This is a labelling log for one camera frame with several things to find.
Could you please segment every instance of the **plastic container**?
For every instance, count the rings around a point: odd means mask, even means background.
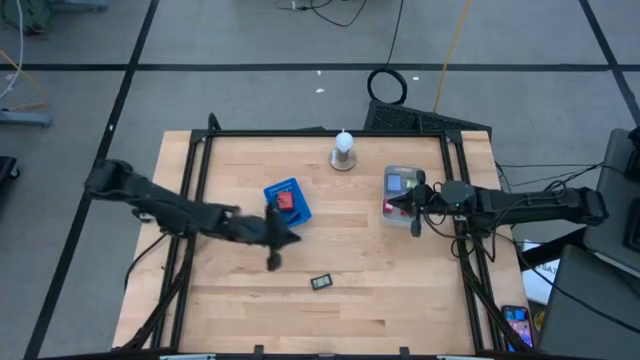
[[[409,216],[404,211],[393,208],[389,213],[384,212],[386,200],[400,196],[409,191],[407,180],[411,179],[417,183],[416,174],[418,170],[422,170],[415,166],[408,165],[387,165],[384,168],[382,181],[382,202],[380,203],[380,215],[382,215],[382,223],[389,226],[399,226],[410,228],[414,217]],[[397,183],[394,186],[389,185],[389,176],[397,177]]]
[[[300,190],[300,185],[298,185],[298,181],[296,180],[296,178],[287,179],[285,181],[265,188],[264,198],[267,201],[267,204],[270,204],[277,199],[278,193],[286,191],[290,191],[293,193],[293,210],[282,211],[282,216],[284,216],[284,218],[286,219],[296,211],[300,213],[300,217],[289,224],[289,227],[292,228],[294,226],[303,224],[307,222],[307,220],[311,219],[311,210],[307,205],[307,201],[304,199],[304,195],[302,195],[302,190]]]

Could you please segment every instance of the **red object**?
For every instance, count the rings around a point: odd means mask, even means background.
[[[278,193],[278,208],[281,211],[293,210],[293,193],[289,191]]]
[[[391,213],[391,212],[393,212],[393,206],[389,205],[387,200],[385,200],[383,202],[383,205],[382,205],[382,211],[385,212],[385,213]]]

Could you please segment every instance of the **blue box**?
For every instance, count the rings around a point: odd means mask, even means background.
[[[300,213],[298,220],[289,224],[290,228],[303,224],[311,219],[311,210],[307,205],[307,201],[304,199],[304,195],[302,195],[302,190],[300,190],[300,185],[298,185],[296,178],[287,179],[265,188],[264,198],[267,200],[267,204],[273,203],[278,198],[278,193],[281,192],[291,192],[293,194],[293,210],[281,211],[282,216],[287,219],[295,211]]]

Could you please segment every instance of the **gray floor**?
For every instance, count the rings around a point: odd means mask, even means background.
[[[640,63],[633,0],[591,1],[620,63]],[[110,1],[105,13],[60,14],[46,37],[28,38],[27,63],[128,62],[148,0]],[[325,12],[347,20],[358,1]],[[406,0],[393,62],[439,63],[464,1]],[[348,29],[311,12],[280,11],[271,0],[161,0],[141,63],[379,63],[386,60],[399,1],[370,0]],[[0,30],[0,48],[18,41]],[[454,63],[604,64],[578,1],[474,2]],[[9,73],[0,72],[0,88]],[[0,223],[0,358],[18,359],[42,306],[124,73],[32,72],[51,94],[49,129],[0,127],[0,154],[19,159]],[[438,72],[405,71],[409,107],[431,110]],[[203,127],[215,112],[226,129],[322,125],[361,129],[368,72],[137,72],[109,156],[152,174],[162,133]],[[625,74],[640,92],[640,74]],[[399,89],[374,83],[383,99]],[[21,80],[0,104],[39,101]],[[439,112],[493,126],[503,164],[597,163],[609,131],[633,119],[610,72],[449,72]],[[573,169],[506,169],[511,183]],[[595,186],[597,173],[573,183]],[[540,189],[544,183],[520,187]],[[569,231],[557,222],[519,226],[516,235],[544,241]],[[122,280],[139,225],[122,205],[93,203],[41,356],[106,351],[122,301]]]

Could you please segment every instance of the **small battery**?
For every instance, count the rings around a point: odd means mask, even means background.
[[[313,290],[324,289],[331,285],[333,285],[333,281],[331,280],[331,275],[329,274],[311,279],[311,287],[313,288]]]

